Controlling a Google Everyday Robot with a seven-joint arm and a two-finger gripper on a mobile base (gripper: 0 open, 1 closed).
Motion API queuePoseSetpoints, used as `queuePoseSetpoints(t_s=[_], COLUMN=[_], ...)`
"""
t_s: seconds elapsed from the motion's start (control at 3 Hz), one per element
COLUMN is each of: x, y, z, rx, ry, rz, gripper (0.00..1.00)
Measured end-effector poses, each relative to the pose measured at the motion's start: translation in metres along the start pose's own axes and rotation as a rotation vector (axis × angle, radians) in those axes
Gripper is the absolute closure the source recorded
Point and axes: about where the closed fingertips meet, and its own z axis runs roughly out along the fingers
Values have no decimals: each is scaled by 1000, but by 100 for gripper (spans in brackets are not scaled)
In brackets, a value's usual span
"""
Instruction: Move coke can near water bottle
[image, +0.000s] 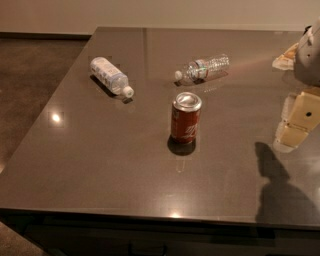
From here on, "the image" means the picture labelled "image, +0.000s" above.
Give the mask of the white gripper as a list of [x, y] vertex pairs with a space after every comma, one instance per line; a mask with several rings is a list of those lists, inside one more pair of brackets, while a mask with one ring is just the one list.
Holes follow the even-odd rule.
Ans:
[[[272, 67], [283, 71], [294, 69], [295, 77], [302, 83], [320, 86], [320, 17], [305, 31], [299, 43], [274, 59]], [[284, 101], [274, 149], [282, 153], [292, 152], [319, 124], [320, 88], [310, 87], [299, 94], [290, 93]]]

